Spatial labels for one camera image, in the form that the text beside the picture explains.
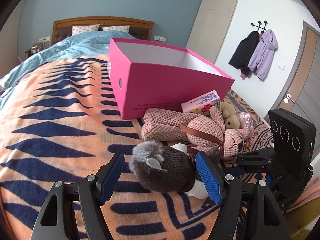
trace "door frame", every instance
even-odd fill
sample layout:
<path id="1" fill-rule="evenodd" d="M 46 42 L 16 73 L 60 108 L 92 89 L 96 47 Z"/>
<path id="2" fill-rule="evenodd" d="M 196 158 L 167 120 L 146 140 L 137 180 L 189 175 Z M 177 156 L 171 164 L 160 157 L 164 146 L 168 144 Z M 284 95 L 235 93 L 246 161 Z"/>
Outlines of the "door frame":
<path id="1" fill-rule="evenodd" d="M 273 103 L 273 105 L 271 106 L 270 110 L 273 110 L 273 109 L 277 109 L 278 106 L 281 104 L 282 102 L 282 99 L 285 97 L 291 83 L 292 83 L 292 80 L 294 79 L 295 75 L 296 75 L 296 72 L 297 72 L 297 69 L 300 65 L 300 62 L 301 62 L 301 58 L 302 58 L 302 54 L 303 54 L 303 51 L 304 51 L 304 47 L 305 47 L 305 43 L 306 43 L 306 39 L 307 39 L 307 30 L 311 29 L 313 32 L 315 32 L 318 36 L 320 36 L 320 32 L 317 31 L 314 27 L 312 27 L 310 24 L 308 24 L 307 22 L 303 21 L 303 28 L 302 28 L 302 36 L 301 36 L 301 41 L 300 41 L 300 45 L 299 45 L 299 49 L 298 49 L 298 53 L 297 53 L 297 56 L 296 56 L 296 59 L 293 63 L 293 67 L 290 71 L 290 74 L 288 76 L 288 79 L 287 81 L 285 82 L 281 92 L 279 93 L 279 96 L 277 97 L 276 101 Z M 264 117 L 264 120 L 266 122 L 269 121 L 269 116 L 268 114 L 266 114 L 266 116 Z"/>

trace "pink box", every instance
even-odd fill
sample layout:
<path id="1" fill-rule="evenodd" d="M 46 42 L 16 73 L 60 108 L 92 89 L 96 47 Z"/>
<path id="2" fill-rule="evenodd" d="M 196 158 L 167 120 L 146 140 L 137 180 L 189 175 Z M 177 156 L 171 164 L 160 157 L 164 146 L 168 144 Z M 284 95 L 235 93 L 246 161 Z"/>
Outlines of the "pink box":
<path id="1" fill-rule="evenodd" d="M 220 98 L 234 79 L 188 49 L 134 39 L 111 39 L 110 82 L 122 119 L 143 117 L 151 107 L 181 112 L 181 103 L 216 90 Z"/>

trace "bed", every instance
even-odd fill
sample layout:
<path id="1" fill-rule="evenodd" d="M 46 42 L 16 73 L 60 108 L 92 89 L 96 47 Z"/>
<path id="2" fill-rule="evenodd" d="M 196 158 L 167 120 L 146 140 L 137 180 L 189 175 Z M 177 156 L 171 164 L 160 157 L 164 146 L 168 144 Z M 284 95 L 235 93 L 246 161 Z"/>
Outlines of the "bed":
<path id="1" fill-rule="evenodd" d="M 71 37 L 73 26 L 95 24 L 100 25 L 98 32 L 89 36 L 83 34 Z M 101 31 L 103 27 L 121 25 L 129 25 L 129 33 Z M 107 54 L 112 37 L 150 40 L 153 25 L 153 22 L 145 20 L 111 16 L 80 17 L 55 21 L 52 29 L 52 46 L 31 56 L 0 79 L 0 110 L 4 107 L 21 78 L 39 66 L 62 58 Z"/>
<path id="2" fill-rule="evenodd" d="M 71 26 L 122 25 L 123 21 L 144 28 L 143 38 L 150 39 L 151 22 L 84 17 L 55 22 L 52 48 L 74 42 L 75 37 L 64 39 L 70 35 Z M 129 170 L 132 148 L 143 141 L 143 121 L 121 119 L 107 72 L 108 50 L 100 50 L 104 53 L 97 50 L 76 57 L 69 57 L 67 50 L 61 53 L 63 58 L 39 64 L 23 75 L 0 112 L 0 204 L 6 223 L 18 240 L 29 239 L 55 181 L 80 181 L 121 151 L 126 162 L 123 173 L 112 199 L 102 207 L 114 239 L 206 240 L 217 217 L 217 206 L 184 193 L 146 190 Z M 269 125 L 234 91 L 230 90 L 224 100 L 237 112 L 252 115 L 252 149 L 269 147 Z M 260 173 L 242 176 L 244 181 L 260 179 Z M 80 238 L 86 239 L 78 203 L 75 210 Z"/>

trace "knitted bunny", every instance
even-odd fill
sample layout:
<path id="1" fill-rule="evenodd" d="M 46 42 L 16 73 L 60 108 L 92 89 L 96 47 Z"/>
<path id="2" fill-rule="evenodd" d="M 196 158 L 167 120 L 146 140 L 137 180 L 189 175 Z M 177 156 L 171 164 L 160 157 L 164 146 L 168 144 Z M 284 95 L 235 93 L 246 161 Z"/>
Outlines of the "knitted bunny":
<path id="1" fill-rule="evenodd" d="M 247 131 L 244 129 L 225 130 L 222 114 L 212 106 L 211 118 L 194 113 L 150 108 L 143 120 L 141 136 L 144 140 L 156 141 L 189 141 L 196 150 L 208 152 L 211 147 L 220 147 L 221 157 L 234 162 L 241 152 Z"/>
<path id="2" fill-rule="evenodd" d="M 212 163 L 217 164 L 219 150 L 215 150 L 208 157 Z M 187 155 L 185 144 L 169 147 L 155 141 L 140 143 L 132 150 L 129 167 L 140 184 L 149 190 L 178 191 L 197 198 L 208 197 L 195 163 Z"/>

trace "blue gripper pad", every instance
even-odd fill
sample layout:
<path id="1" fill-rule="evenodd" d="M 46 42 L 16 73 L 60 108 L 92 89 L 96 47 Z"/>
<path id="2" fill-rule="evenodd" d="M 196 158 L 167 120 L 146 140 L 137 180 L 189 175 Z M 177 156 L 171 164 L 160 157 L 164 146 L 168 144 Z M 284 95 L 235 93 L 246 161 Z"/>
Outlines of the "blue gripper pad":
<path id="1" fill-rule="evenodd" d="M 222 196 L 220 192 L 220 183 L 222 178 L 204 152 L 199 152 L 196 154 L 196 168 L 209 194 L 209 198 L 213 200 L 217 205 L 220 205 L 222 202 Z"/>
<path id="2" fill-rule="evenodd" d="M 272 181 L 270 175 L 266 175 L 266 183 L 269 184 Z"/>
<path id="3" fill-rule="evenodd" d="M 100 206 L 103 206 L 106 201 L 110 200 L 113 191 L 115 190 L 118 179 L 124 168 L 124 154 L 120 153 L 116 160 L 111 159 L 109 164 L 106 165 L 106 169 L 109 165 L 112 165 L 112 167 L 109 172 L 107 172 L 107 175 L 101 184 L 101 195 L 98 200 Z"/>

